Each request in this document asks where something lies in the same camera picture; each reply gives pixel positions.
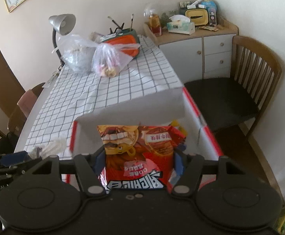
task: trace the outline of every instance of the paintbrush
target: paintbrush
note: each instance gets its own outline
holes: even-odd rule
[[[118,27],[118,28],[120,28],[121,29],[121,27],[114,21],[114,19],[113,18],[111,18],[110,16],[108,16],[108,19],[110,19],[110,20],[112,20],[112,22]]]
[[[134,20],[134,14],[131,15],[131,28],[129,29],[129,31],[131,32],[132,31],[132,28],[133,28],[133,20]]]

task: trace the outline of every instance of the snack bag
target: snack bag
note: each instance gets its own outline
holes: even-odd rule
[[[101,181],[112,188],[164,188],[174,167],[173,148],[184,135],[173,126],[100,125],[105,149]]]

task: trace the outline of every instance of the chip bag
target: chip bag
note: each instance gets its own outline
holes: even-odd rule
[[[98,131],[106,154],[107,191],[166,187],[174,167],[173,148],[185,138],[178,129],[173,126],[100,125]]]

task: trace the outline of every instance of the tissue box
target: tissue box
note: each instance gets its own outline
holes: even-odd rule
[[[170,33],[193,34],[195,32],[195,24],[193,22],[173,21],[167,23]]]

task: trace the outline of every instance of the grid pattern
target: grid pattern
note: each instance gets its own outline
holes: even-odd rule
[[[47,145],[64,137],[70,144],[73,121],[95,109],[105,108],[137,97],[171,88],[182,87],[173,68],[151,39],[139,36],[140,54],[114,78],[96,73],[77,75],[67,66],[60,72],[47,100],[42,106],[25,145]],[[60,159],[71,159],[68,147]]]

